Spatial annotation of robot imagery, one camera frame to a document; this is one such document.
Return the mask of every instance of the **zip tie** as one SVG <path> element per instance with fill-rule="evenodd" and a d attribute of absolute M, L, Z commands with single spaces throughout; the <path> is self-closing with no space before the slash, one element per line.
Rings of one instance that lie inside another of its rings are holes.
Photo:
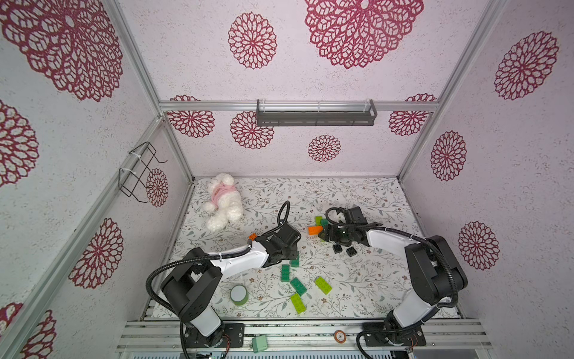
<path fill-rule="evenodd" d="M 120 168 L 120 169 L 123 169 L 123 170 L 125 170 L 125 171 L 130 171 L 131 173 L 134 174 L 134 176 L 137 176 L 137 175 L 138 175 L 137 173 L 135 173 L 134 171 L 130 170 L 129 168 Z"/>

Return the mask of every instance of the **stuffed animal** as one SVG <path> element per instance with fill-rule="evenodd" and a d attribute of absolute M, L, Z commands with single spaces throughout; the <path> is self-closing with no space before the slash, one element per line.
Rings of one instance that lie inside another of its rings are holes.
<path fill-rule="evenodd" d="M 206 212 L 215 212 L 215 215 L 207 220 L 205 226 L 211 231 L 222 230 L 228 222 L 236 222 L 243 215 L 241 195 L 234 186 L 233 177 L 226 173 L 220 173 L 207 185 L 207 192 L 211 200 L 203 204 Z"/>

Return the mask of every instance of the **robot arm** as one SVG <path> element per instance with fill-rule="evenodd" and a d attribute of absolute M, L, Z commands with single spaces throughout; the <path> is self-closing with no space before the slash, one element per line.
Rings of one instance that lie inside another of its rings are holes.
<path fill-rule="evenodd" d="M 357 242 L 384 249 L 407 260 L 413 289 L 385 320 L 386 329 L 397 331 L 387 336 L 391 343 L 404 343 L 405 338 L 412 334 L 410 327 L 430 319 L 438 312 L 441 303 L 449 303 L 450 296 L 456 295 L 452 290 L 453 283 L 458 290 L 466 287 L 466 276 L 443 237 L 434 236 L 424 240 L 385 228 L 380 223 L 367 223 L 359 207 L 337 211 L 339 217 L 344 215 L 344 222 L 329 220 L 331 224 L 319 235 L 322 239 L 344 246 Z M 206 345 L 216 345 L 223 335 L 223 323 L 210 306 L 221 279 L 250 268 L 265 268 L 297 257 L 297 243 L 301 234 L 287 223 L 286 217 L 281 221 L 278 219 L 278 222 L 277 228 L 256 237 L 247 246 L 221 253 L 205 253 L 200 248 L 194 248 L 182 260 L 189 263 L 170 264 L 174 270 L 162 282 L 161 291 L 182 323 L 195 327 L 206 338 Z M 201 277 L 196 281 L 192 273 L 201 274 Z"/>
<path fill-rule="evenodd" d="M 384 249 L 407 261 L 413 289 L 408 291 L 402 303 L 388 314 L 385 329 L 398 330 L 421 321 L 426 322 L 439 311 L 441 304 L 450 303 L 450 297 L 456 293 L 449 276 L 452 276 L 456 285 L 456 292 L 467 286 L 466 275 L 443 237 L 422 239 L 400 230 L 383 227 L 380 223 L 367 223 L 359 207 L 346 210 L 329 209 L 325 214 L 327 218 L 331 210 L 337 210 L 339 217 L 343 214 L 344 222 L 329 220 L 331 224 L 319 234 L 325 241 L 344 246 L 356 242 Z M 435 248 L 438 253 L 429 250 L 429 247 Z M 400 345 L 413 332 L 414 330 L 405 330 L 390 334 L 387 339 L 392 344 Z"/>
<path fill-rule="evenodd" d="M 165 278 L 161 284 L 173 311 L 188 327 L 195 327 L 206 337 L 208 346 L 216 345 L 223 335 L 223 324 L 210 306 L 210 300 L 221 279 L 241 273 L 250 268 L 265 268 L 282 260 L 297 258 L 297 243 L 301 234 L 292 225 L 284 222 L 277 232 L 256 237 L 250 245 L 221 253 L 205 253 L 193 248 L 184 260 L 219 256 L 220 259 L 201 263 L 181 264 Z M 226 254 L 243 253 L 233 258 L 222 258 Z M 191 274 L 201 274 L 195 281 Z"/>

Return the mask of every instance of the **green tape roll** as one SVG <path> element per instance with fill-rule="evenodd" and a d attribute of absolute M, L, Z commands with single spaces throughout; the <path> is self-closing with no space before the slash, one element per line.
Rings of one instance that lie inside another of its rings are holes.
<path fill-rule="evenodd" d="M 244 286 L 238 284 L 231 289 L 229 298 L 231 298 L 231 301 L 236 306 L 242 306 L 247 303 L 249 295 L 247 294 L 247 289 Z"/>

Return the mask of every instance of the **floral tablecloth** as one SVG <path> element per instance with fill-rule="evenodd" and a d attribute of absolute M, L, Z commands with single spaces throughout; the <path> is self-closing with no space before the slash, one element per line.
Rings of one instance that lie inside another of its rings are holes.
<path fill-rule="evenodd" d="M 360 206 L 370 222 L 384 223 L 413 234 L 420 230 L 404 193 L 395 179 L 387 178 L 239 178 L 245 214 L 240 222 L 213 233 L 205 228 L 208 214 L 201 205 L 210 199 L 205 190 L 209 179 L 196 182 L 191 205 L 171 261 L 183 258 L 197 246 L 206 252 L 218 252 L 244 245 L 251 233 L 261 234 L 276 225 L 277 212 L 285 200 L 291 202 L 289 223 L 302 234 L 298 243 L 299 268 L 292 268 L 307 288 L 302 296 L 307 310 L 297 314 L 290 296 L 295 293 L 289 283 L 282 283 L 281 266 L 251 269 L 223 280 L 212 300 L 222 318 L 352 318 L 382 317 L 398 306 L 411 288 L 406 261 L 381 249 L 355 245 L 358 254 L 333 252 L 332 245 L 309 236 L 307 227 L 315 225 L 315 216 L 324 216 L 329 207 Z M 314 283 L 323 277 L 333 290 L 323 294 Z M 243 284 L 249 300 L 242 306 L 231 302 L 229 293 Z M 175 317 L 156 305 L 152 317 Z M 436 317 L 457 318 L 455 309 L 441 310 Z"/>

